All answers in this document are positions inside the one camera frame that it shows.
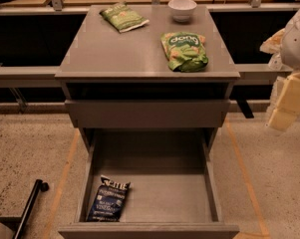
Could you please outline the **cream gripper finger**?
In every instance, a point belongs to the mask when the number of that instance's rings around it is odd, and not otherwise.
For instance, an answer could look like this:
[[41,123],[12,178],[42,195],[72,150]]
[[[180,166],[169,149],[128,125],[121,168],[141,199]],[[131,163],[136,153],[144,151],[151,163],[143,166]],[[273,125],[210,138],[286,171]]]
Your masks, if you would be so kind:
[[278,131],[286,131],[299,115],[300,71],[295,71],[287,78],[276,79],[266,111],[266,125]]
[[280,51],[281,40],[285,29],[281,29],[264,41],[260,46],[260,51],[267,54],[275,54]]

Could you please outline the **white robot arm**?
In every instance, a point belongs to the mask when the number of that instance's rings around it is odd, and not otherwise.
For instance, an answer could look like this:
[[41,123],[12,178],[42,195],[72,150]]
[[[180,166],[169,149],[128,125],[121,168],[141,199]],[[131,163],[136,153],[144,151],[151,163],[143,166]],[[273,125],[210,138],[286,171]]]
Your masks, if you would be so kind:
[[266,112],[266,125],[285,131],[300,115],[300,9],[283,29],[262,43],[260,51],[272,54],[270,66],[293,70],[287,78],[277,78]]

